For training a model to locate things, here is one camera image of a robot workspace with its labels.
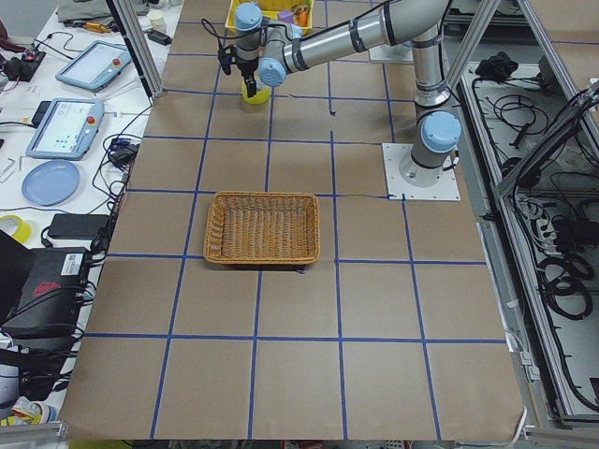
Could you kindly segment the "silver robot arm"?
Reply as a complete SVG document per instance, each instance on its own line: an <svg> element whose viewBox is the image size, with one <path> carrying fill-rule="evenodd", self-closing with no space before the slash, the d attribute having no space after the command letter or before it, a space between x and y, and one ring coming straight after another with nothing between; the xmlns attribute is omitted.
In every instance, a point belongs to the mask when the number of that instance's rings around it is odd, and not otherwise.
<svg viewBox="0 0 599 449"><path fill-rule="evenodd" d="M402 178L416 187L432 187L460 136L461 124L454 114L439 110L424 116L417 125L416 141L400 162Z"/></svg>
<svg viewBox="0 0 599 449"><path fill-rule="evenodd" d="M447 1L385 1L327 29L304 35L297 25L272 20L254 3L235 11L235 41L219 50L226 74L236 66L246 92L256 94L258 81L270 87L287 76L381 45L411 45L416 104L437 109L450 98L443 63L442 21Z"/></svg>

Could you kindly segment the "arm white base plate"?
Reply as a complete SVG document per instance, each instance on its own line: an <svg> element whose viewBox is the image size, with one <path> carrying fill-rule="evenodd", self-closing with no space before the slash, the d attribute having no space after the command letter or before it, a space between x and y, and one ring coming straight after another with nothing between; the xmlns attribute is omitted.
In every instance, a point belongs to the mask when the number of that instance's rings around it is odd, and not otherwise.
<svg viewBox="0 0 599 449"><path fill-rule="evenodd" d="M369 49L369 56L372 62L381 64L410 65L414 62L412 48L405 45L380 45Z"/></svg>
<svg viewBox="0 0 599 449"><path fill-rule="evenodd" d="M423 168L412 159L412 144L383 143L387 197L407 201L460 201L451 156L437 168Z"/></svg>

